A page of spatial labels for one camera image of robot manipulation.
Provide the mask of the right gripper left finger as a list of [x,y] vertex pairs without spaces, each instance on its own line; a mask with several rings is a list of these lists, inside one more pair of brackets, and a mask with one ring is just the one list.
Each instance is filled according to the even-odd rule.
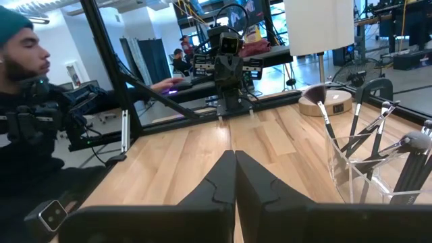
[[67,217],[59,243],[233,243],[236,155],[225,151],[177,205],[93,206]]

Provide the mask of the fan makeup brush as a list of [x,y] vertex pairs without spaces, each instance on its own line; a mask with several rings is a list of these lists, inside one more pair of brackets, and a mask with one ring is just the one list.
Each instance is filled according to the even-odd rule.
[[321,116],[324,119],[325,129],[329,138],[335,145],[335,156],[339,159],[337,149],[339,144],[335,141],[335,132],[330,117],[345,112],[344,92],[341,90],[328,90],[325,84],[309,86],[302,92],[299,100],[300,113],[310,117]]

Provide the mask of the round-head makeup brush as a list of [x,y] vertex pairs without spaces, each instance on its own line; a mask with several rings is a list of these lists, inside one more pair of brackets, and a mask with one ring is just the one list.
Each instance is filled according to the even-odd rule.
[[391,205],[410,205],[412,191],[418,190],[416,183],[432,145],[431,137],[427,134],[411,132],[406,135],[408,136],[410,136],[410,153],[394,188],[394,192],[401,192],[401,194],[393,195],[390,200]]

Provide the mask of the person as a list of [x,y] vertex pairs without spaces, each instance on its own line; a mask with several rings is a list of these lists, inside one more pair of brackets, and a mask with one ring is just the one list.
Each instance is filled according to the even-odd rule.
[[183,60],[183,50],[176,49],[173,52],[173,67],[175,71],[179,71],[185,75],[185,77],[188,77],[190,75],[190,70],[192,69],[192,64],[190,62],[186,62]]
[[[25,105],[21,80],[49,72],[49,53],[39,44],[33,23],[0,5],[0,108]],[[0,145],[0,243],[36,243],[25,217],[48,200],[82,196],[104,174],[104,166],[69,167],[55,158],[56,132],[41,140]]]
[[189,36],[183,35],[180,39],[180,44],[182,46],[183,52],[189,56],[193,57],[194,55],[194,46],[190,43]]

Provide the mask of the black computer mouse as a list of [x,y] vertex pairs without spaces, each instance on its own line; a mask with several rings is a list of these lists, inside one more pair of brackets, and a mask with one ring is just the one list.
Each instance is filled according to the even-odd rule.
[[182,90],[190,89],[190,88],[192,88],[192,87],[193,87],[193,85],[192,85],[191,83],[189,83],[189,82],[185,82],[185,81],[183,81],[183,82],[178,82],[177,84],[174,84],[174,85],[169,89],[169,92],[179,92],[179,91],[182,91]]

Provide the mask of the pink cloth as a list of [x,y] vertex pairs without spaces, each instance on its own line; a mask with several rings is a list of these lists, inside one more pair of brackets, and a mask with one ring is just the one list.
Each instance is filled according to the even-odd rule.
[[262,53],[270,52],[271,43],[266,39],[261,39],[253,43],[245,43],[239,51],[240,57],[250,57]]

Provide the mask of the person's hand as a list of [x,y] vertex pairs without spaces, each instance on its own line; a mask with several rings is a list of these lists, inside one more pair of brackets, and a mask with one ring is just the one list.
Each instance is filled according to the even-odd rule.
[[164,79],[156,84],[153,84],[151,86],[151,89],[154,90],[155,92],[166,92],[167,90],[169,90],[172,86],[176,85],[177,83],[180,83],[184,81],[183,78],[167,78]]

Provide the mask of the dark blue curtain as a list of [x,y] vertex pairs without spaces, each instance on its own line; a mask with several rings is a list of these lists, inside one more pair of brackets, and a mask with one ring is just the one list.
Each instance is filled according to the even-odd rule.
[[171,77],[167,56],[161,39],[138,40],[151,83],[156,84]]

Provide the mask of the computer monitor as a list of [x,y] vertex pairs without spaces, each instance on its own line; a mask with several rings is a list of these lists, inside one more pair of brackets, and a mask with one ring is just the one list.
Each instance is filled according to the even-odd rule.
[[[256,24],[264,20],[264,8],[265,0],[223,0],[225,5],[236,3],[241,5],[248,14],[249,23]],[[237,24],[243,24],[246,20],[244,11],[239,7],[229,7],[226,9],[226,14],[231,26]]]

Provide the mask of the clear acrylic brush holder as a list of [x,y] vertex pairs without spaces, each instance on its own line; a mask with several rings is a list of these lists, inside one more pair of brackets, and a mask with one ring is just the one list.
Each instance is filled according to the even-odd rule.
[[[383,134],[379,151],[399,142],[407,134],[400,137]],[[401,192],[394,192],[394,188],[409,156],[410,149],[407,153],[365,161],[372,155],[375,135],[376,133],[366,134],[366,138],[361,138],[353,146],[349,157],[346,156],[346,151],[341,152],[340,149],[348,143],[350,137],[335,138],[339,144],[337,149],[339,159],[335,156],[334,143],[330,138],[327,138],[327,162],[330,177],[346,203],[390,205],[393,195],[401,194]],[[432,205],[432,145],[416,185],[418,190],[412,191],[410,205]]]

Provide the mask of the white-shade wooden-base table lamp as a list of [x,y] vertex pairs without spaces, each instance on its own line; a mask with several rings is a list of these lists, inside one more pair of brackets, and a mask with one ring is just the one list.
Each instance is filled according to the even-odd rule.
[[323,53],[354,42],[354,0],[283,0],[292,56],[316,53],[325,83]]

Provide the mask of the black spoked wheel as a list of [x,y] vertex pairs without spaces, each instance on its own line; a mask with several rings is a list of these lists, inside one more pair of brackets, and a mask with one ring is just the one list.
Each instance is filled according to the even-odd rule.
[[383,64],[376,59],[355,59],[342,66],[331,81],[358,88],[371,80],[383,78],[382,67]]

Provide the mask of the black floor box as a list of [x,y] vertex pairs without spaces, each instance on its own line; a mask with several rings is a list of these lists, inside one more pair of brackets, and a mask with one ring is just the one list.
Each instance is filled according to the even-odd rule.
[[432,49],[396,55],[393,61],[393,68],[402,71],[430,66],[432,65]]

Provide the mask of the black aluminium table frame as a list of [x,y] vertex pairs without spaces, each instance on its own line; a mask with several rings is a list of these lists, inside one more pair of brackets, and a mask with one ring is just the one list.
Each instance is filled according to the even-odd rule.
[[[107,69],[111,84],[114,86],[115,95],[117,95],[116,97],[117,99],[119,99],[119,106],[122,110],[130,111],[132,113],[130,115],[132,118],[130,119],[132,119],[133,121],[132,131],[135,132],[135,135],[132,136],[132,138],[135,140],[141,136],[156,134],[160,132],[167,132],[178,128],[185,128],[188,126],[212,122],[218,119],[219,116],[237,117],[248,113],[249,110],[258,112],[276,107],[281,107],[284,105],[292,105],[298,103],[298,100],[300,99],[301,94],[299,90],[281,92],[276,94],[274,97],[262,97],[264,99],[259,99],[255,101],[247,99],[247,95],[240,95],[239,99],[240,101],[246,102],[246,108],[240,108],[235,111],[228,111],[227,115],[217,115],[216,111],[204,111],[204,113],[210,112],[211,114],[200,115],[197,111],[193,111],[192,109],[181,106],[180,103],[195,101],[197,99],[214,95],[214,93],[216,92],[214,83],[207,82],[199,85],[197,84],[192,88],[189,88],[188,90],[181,90],[177,93],[164,95],[153,91],[151,88],[147,87],[142,82],[136,81],[132,76],[129,76],[127,73],[122,72],[122,63],[119,61],[119,59],[117,60],[117,55],[114,53],[100,11],[96,7],[96,1],[80,0],[80,2],[83,6],[84,13],[88,19],[90,29],[92,30],[95,45],[97,46],[104,66]],[[128,93],[129,90],[131,90],[132,88],[126,87],[126,83],[128,82],[132,83],[134,88],[139,91],[140,96],[144,95],[153,98],[154,100],[163,103],[170,109],[178,112],[180,115],[183,115],[185,118],[174,118],[178,121],[160,121],[157,122],[157,125],[140,125],[140,122],[138,121],[138,115],[136,114],[136,110],[134,108],[134,101],[131,100]],[[432,121],[432,115],[421,113],[420,111],[409,109],[407,107],[403,107],[402,105],[398,105],[395,108],[393,114],[401,117],[402,119],[414,122],[418,125],[422,125],[423,122],[427,119]],[[108,133],[108,135],[100,135],[89,138],[87,139],[87,145],[83,145],[82,148],[78,148],[77,145],[76,148],[71,148],[71,151],[74,151],[74,149],[76,151],[79,149],[92,148],[93,145],[99,146],[107,145],[113,142],[119,142],[120,138],[123,138],[124,136],[122,135],[123,133],[124,130],[119,130],[116,132]],[[128,138],[126,141],[130,142],[133,140],[132,138]]]

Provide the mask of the silver frame bracket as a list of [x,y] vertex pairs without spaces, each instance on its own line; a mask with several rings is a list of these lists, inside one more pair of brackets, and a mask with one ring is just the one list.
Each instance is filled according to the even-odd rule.
[[121,152],[126,153],[130,147],[130,115],[128,110],[121,114]]

